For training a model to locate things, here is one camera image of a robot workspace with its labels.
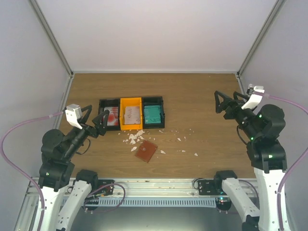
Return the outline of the green credit card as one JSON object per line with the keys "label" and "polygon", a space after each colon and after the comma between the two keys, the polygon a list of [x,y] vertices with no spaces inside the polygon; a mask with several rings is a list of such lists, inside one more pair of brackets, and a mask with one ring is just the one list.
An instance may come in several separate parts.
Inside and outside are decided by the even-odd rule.
{"label": "green credit card", "polygon": [[161,123],[161,107],[159,105],[147,105],[143,112],[145,124]]}

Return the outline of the brown leather card holder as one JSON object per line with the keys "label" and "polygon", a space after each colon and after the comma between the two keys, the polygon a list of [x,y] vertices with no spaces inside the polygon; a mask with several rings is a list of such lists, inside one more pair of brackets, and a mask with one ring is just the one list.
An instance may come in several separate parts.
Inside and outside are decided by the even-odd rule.
{"label": "brown leather card holder", "polygon": [[157,145],[154,143],[143,141],[143,143],[139,146],[135,156],[140,160],[149,163],[157,148]]}

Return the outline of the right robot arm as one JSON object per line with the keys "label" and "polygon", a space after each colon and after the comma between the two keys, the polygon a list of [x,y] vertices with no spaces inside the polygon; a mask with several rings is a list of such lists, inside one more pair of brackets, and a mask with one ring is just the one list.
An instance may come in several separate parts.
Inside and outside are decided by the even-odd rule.
{"label": "right robot arm", "polygon": [[233,171],[215,175],[214,191],[226,194],[243,222],[244,231],[289,231],[291,229],[285,203],[282,179],[287,170],[286,152],[278,141],[285,127],[281,108],[266,104],[255,114],[262,91],[251,96],[234,92],[233,97],[215,91],[216,113],[225,112],[225,119],[234,119],[248,137],[247,155],[257,180],[259,206],[254,205]]}

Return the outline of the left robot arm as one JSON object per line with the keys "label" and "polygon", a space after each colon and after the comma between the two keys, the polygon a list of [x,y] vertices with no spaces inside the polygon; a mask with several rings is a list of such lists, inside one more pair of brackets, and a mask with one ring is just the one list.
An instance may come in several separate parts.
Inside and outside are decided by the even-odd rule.
{"label": "left robot arm", "polygon": [[88,194],[99,190],[98,174],[81,170],[71,194],[63,202],[75,165],[72,157],[88,137],[97,138],[107,132],[109,110],[98,114],[93,125],[87,125],[92,106],[81,108],[71,104],[64,109],[67,122],[73,127],[68,134],[58,129],[46,132],[42,138],[42,165],[38,185],[41,208],[37,210],[35,227],[39,231],[68,231]]}

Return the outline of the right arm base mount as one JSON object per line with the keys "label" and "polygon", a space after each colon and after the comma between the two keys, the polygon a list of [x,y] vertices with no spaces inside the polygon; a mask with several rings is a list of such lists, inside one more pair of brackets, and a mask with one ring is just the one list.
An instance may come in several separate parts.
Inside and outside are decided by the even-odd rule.
{"label": "right arm base mount", "polygon": [[198,178],[194,182],[194,186],[198,190],[199,195],[216,195],[217,190],[215,188],[214,180],[207,180],[203,178]]}

